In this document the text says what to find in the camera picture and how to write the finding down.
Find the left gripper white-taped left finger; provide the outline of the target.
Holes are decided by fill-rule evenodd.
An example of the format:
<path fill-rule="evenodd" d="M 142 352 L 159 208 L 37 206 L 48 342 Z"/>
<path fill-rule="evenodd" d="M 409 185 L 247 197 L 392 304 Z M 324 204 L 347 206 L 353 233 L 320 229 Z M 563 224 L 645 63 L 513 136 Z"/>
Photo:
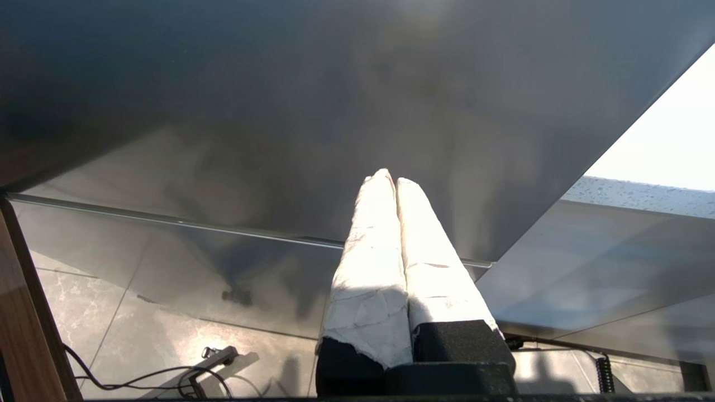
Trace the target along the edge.
<path fill-rule="evenodd" d="M 316 349 L 319 397 L 384 395 L 391 369 L 413 363 L 395 183 L 363 180 Z"/>

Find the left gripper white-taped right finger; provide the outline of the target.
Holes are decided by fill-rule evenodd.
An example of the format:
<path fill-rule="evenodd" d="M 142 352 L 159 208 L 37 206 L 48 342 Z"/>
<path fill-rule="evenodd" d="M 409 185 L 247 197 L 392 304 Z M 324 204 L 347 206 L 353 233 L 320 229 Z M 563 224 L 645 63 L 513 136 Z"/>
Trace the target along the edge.
<path fill-rule="evenodd" d="M 514 364 L 503 333 L 421 186 L 399 178 L 397 205 L 414 361 Z"/>

